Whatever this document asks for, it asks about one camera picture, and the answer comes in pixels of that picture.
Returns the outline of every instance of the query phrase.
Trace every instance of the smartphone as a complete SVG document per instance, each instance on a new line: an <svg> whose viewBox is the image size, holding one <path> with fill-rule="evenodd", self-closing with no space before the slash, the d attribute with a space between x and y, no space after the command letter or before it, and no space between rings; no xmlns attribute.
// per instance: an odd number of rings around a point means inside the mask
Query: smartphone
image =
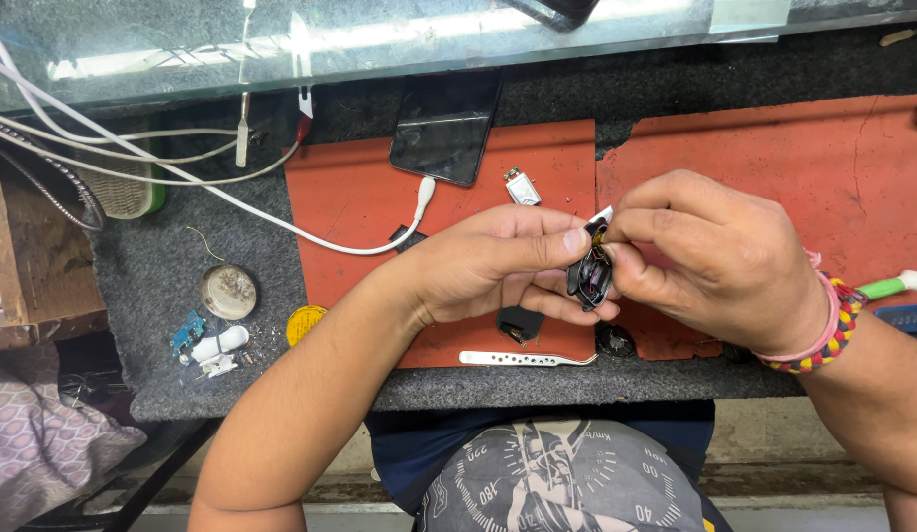
<svg viewBox="0 0 917 532"><path fill-rule="evenodd" d="M470 187L500 90L500 69L407 79L389 163Z"/></svg>

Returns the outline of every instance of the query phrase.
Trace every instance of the red mat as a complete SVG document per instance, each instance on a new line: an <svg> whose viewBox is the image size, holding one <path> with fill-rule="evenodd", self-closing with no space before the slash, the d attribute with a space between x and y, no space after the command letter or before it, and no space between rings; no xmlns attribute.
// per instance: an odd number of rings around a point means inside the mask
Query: red mat
<svg viewBox="0 0 917 532"><path fill-rule="evenodd" d="M412 224L421 177L389 165L390 142L377 138L302 147L284 165L294 223L314 236L357 248L387 244L401 224ZM475 212L512 203L502 176L514 166L535 180L542 206L593 216L594 122L582 120L492 129L477 182L471 187L438 183L418 231L433 235ZM326 308L396 256L395 251L345 255L301 237L298 248L308 300ZM397 367L459 366L461 350L521 351L499 333L494 318L491 313L426 328ZM587 360L595 351L593 328L548 318L539 342L528 343L524 351Z"/></svg>
<svg viewBox="0 0 917 532"><path fill-rule="evenodd" d="M917 95L865 97L640 121L596 163L598 204L687 168L777 200L820 268L860 286L917 270ZM666 258L651 246L649 261ZM719 354L706 336L625 298L617 321L649 360ZM871 303L917 303L906 292Z"/></svg>

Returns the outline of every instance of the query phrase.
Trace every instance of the fingernail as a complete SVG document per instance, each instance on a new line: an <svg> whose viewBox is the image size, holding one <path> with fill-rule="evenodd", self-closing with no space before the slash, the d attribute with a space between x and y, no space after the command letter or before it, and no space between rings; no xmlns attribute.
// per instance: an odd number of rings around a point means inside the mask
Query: fingernail
<svg viewBox="0 0 917 532"><path fill-rule="evenodd" d="M611 260L611 261L613 261L613 262L616 261L616 246L615 246L615 244L611 244L611 243L610 243L610 244L602 244L602 245L600 245L599 247L603 248L603 252L604 252L606 255L610 256L610 260Z"/></svg>
<svg viewBox="0 0 917 532"><path fill-rule="evenodd" d="M563 234L563 247L569 253L583 251L588 235L586 229L571 229Z"/></svg>

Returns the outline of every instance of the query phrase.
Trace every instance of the braided bracelet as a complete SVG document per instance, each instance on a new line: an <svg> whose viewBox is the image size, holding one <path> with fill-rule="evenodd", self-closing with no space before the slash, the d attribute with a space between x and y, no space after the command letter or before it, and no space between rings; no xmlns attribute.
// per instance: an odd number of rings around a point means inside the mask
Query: braided bracelet
<svg viewBox="0 0 917 532"><path fill-rule="evenodd" d="M855 319L869 298L829 273L817 272L817 275L826 286L830 297L830 323L826 326L826 331L816 344L800 353L781 356L755 353L765 366L793 374L808 373L832 362L849 343L849 338L855 331Z"/></svg>

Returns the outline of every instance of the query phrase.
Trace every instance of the fabric cloth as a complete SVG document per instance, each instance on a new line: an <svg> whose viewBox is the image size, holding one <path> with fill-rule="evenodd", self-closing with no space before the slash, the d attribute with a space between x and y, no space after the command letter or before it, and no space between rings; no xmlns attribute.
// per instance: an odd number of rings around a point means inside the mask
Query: fabric cloth
<svg viewBox="0 0 917 532"><path fill-rule="evenodd" d="M655 532L731 527L665 446L611 420L489 428L426 491L417 530Z"/></svg>
<svg viewBox="0 0 917 532"><path fill-rule="evenodd" d="M479 433L527 417L609 419L622 422L671 448L692 479L701 475L714 429L712 400L652 401L559 407L483 408L418 412L370 412L373 462L393 502L416 515L426 490L452 454Z"/></svg>
<svg viewBox="0 0 917 532"><path fill-rule="evenodd" d="M67 502L146 435L57 392L54 345L0 352L0 532Z"/></svg>

